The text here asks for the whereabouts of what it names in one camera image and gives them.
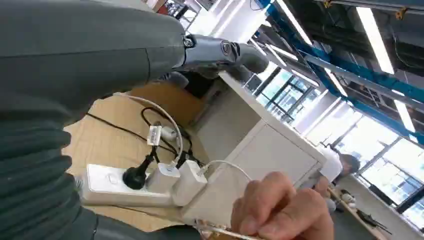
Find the person's hand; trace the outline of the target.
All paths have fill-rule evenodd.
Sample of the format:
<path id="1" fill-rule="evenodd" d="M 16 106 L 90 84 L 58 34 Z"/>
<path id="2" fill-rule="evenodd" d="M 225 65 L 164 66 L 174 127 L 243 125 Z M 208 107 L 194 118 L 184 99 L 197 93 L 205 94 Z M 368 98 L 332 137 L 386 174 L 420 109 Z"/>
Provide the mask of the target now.
<path id="1" fill-rule="evenodd" d="M 296 190 L 274 171 L 251 180 L 232 207 L 231 229 L 264 240 L 333 240 L 334 223 L 324 198 L 315 190 Z"/>

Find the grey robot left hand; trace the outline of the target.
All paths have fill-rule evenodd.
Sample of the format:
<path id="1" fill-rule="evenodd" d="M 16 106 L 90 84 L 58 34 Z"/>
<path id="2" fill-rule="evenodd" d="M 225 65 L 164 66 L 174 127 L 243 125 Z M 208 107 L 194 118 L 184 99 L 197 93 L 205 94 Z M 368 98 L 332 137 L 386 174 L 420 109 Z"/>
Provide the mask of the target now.
<path id="1" fill-rule="evenodd" d="M 0 3 L 0 119 L 79 121 L 94 101 L 178 70 L 268 60 L 245 43 L 186 35 L 167 15 L 95 0 Z"/>

